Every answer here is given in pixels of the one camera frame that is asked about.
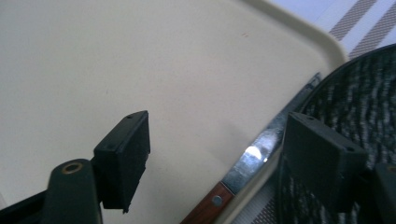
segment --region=gray stripe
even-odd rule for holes
[[[338,40],[342,40],[375,2],[376,0],[359,0],[346,15],[335,24],[330,30],[330,34],[334,35]]]
[[[394,3],[379,22],[369,31],[363,40],[349,54],[356,58],[365,52],[373,50],[396,25],[396,3]]]

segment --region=brown wooden handle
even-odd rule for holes
[[[213,223],[232,198],[233,194],[230,190],[219,182],[183,219],[181,224]]]

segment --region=tray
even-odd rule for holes
[[[105,223],[181,221],[309,78],[346,60],[333,39],[262,1],[0,8],[8,205],[44,190],[56,165],[91,158],[125,115],[149,112],[147,171],[130,212],[103,210]]]

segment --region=knife blade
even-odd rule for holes
[[[215,221],[233,197],[271,160],[271,156],[282,143],[289,112],[297,110],[320,81],[320,74],[315,74],[304,85],[264,128],[256,140],[245,149],[226,176],[206,194],[183,219],[181,224],[212,223]]]

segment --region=beige surface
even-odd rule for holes
[[[89,159],[122,117],[147,109],[148,169],[130,213],[104,210],[104,220],[178,223],[310,77],[345,59],[326,35],[305,27],[306,38],[265,9],[220,0],[1,2],[7,204],[45,189],[52,168]]]

